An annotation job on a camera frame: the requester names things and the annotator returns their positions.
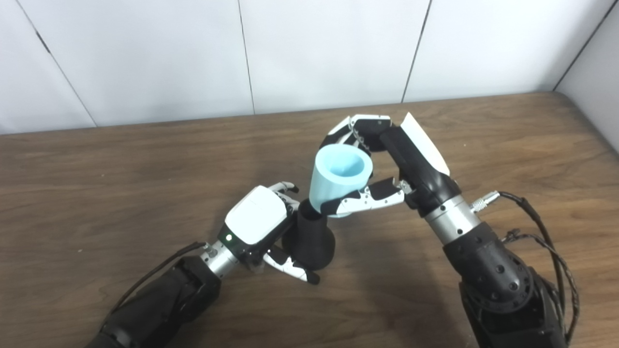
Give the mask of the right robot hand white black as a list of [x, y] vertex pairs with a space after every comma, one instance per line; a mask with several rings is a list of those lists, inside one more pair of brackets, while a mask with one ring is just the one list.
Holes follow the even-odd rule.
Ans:
[[326, 198], [311, 196], [312, 207], [328, 216], [382, 209], [406, 203], [424, 217], [461, 194], [442, 154], [411, 113], [398, 126], [389, 116], [354, 115], [332, 128], [321, 148], [346, 145], [362, 156], [387, 152], [398, 168], [398, 178], [387, 178], [344, 188]]

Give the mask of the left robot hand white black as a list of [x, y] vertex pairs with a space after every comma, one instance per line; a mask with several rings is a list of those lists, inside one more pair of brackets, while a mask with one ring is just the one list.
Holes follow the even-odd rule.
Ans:
[[288, 196], [300, 190], [294, 183], [279, 181], [265, 187], [258, 185], [226, 214], [214, 251], [204, 252], [203, 260], [218, 278], [243, 264], [260, 271], [269, 265], [303, 282], [317, 285], [320, 277], [295, 260], [277, 242], [296, 227], [300, 203]]

